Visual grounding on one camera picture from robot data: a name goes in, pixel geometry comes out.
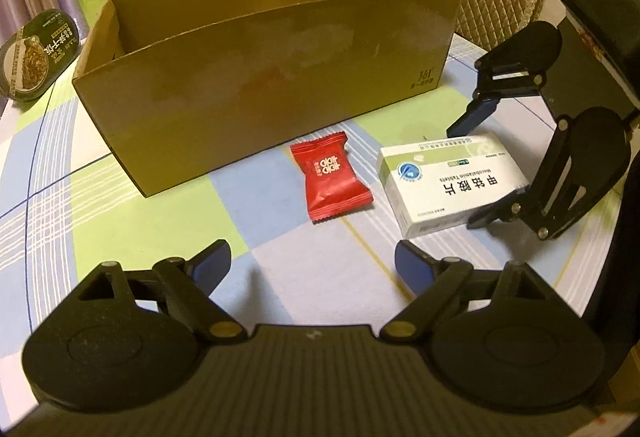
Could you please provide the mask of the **oval instant noodle bowl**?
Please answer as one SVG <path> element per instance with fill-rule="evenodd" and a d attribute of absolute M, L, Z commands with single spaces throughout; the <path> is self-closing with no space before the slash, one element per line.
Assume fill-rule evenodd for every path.
<path fill-rule="evenodd" d="M 74 20 L 55 8 L 40 12 L 1 47 L 1 95 L 21 104 L 37 100 L 79 51 Z"/>

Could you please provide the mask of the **white tablets medicine box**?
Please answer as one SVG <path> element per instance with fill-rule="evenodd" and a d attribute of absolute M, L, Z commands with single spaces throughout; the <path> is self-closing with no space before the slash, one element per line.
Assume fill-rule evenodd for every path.
<path fill-rule="evenodd" d="M 378 178 L 407 239 L 462 225 L 528 185 L 491 133 L 383 147 Z"/>

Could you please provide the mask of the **red candy packet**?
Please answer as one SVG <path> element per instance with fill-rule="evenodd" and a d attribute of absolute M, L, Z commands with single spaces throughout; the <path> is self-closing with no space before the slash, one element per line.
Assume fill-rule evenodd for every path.
<path fill-rule="evenodd" d="M 371 190 L 360 182 L 348 162 L 346 142 L 347 135 L 337 132 L 290 147 L 305 175 L 307 212 L 314 223 L 373 202 Z"/>

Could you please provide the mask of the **large cardboard box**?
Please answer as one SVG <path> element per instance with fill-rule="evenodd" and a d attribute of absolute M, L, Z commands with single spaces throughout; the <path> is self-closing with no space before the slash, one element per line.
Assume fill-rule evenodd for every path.
<path fill-rule="evenodd" d="M 73 84 L 147 197 L 434 90 L 460 0 L 106 0 Z"/>

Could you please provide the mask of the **checkered tablecloth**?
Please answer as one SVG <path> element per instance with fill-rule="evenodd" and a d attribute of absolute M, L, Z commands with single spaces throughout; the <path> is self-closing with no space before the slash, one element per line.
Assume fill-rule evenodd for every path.
<path fill-rule="evenodd" d="M 26 339 L 101 261 L 143 269 L 228 241 L 232 267 L 213 299 L 258 323 L 382 327 L 411 299 L 394 264 L 400 232 L 378 180 L 386 146 L 444 136 L 475 86 L 480 49 L 450 47 L 436 90 L 338 124 L 365 209 L 313 223 L 288 146 L 145 198 L 108 151 L 68 75 L 35 104 L 1 114 L 1 424 L 32 409 Z"/>

